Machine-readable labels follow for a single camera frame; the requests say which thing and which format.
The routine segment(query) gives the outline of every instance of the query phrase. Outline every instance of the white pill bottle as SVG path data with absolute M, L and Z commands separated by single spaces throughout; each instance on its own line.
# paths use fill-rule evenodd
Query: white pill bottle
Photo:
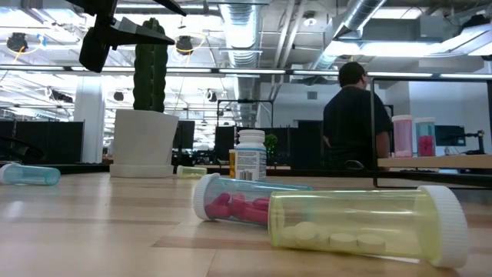
M 267 177 L 267 149 L 261 130 L 239 131 L 236 146 L 236 179 L 258 181 Z

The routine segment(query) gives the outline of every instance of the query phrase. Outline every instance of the white planter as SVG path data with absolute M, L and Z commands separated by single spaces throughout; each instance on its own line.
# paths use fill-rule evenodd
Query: white planter
M 116 111 L 112 177 L 164 178 L 172 175 L 172 141 L 178 117 L 153 111 Z

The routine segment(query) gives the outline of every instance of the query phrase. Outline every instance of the desk surface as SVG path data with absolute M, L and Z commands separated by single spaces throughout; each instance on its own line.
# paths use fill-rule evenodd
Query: desk surface
M 273 178 L 318 189 L 370 179 Z M 382 185 L 423 182 L 381 180 Z M 202 222 L 196 181 L 63 176 L 56 187 L 0 186 L 2 276 L 473 276 L 492 274 L 492 192 L 459 191 L 470 227 L 466 267 L 434 269 L 357 255 L 273 249 L 266 229 Z
M 388 168 L 491 169 L 492 155 L 389 158 L 378 159 L 377 164 Z

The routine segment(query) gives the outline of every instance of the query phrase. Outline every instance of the small green plant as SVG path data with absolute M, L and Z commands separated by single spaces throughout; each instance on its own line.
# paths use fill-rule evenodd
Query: small green plant
M 155 18 L 147 20 L 143 26 L 165 35 L 164 29 Z M 167 63 L 167 45 L 137 45 L 135 47 L 133 109 L 164 112 Z
M 268 164 L 273 163 L 272 158 L 275 156 L 275 149 L 277 148 L 278 138 L 274 134 L 266 135 L 264 137 L 264 147 L 267 149 L 267 161 Z

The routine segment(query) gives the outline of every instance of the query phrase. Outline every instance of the potted plant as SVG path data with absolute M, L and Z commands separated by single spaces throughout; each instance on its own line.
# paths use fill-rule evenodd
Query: potted plant
M 165 34 L 155 18 L 144 27 Z M 164 112 L 167 45 L 135 47 L 133 110 L 116 111 L 113 177 L 163 178 L 172 175 L 172 142 L 178 117 Z
M 264 147 L 267 149 L 267 165 L 275 164 L 275 149 L 277 148 L 278 138 L 274 134 L 264 137 Z

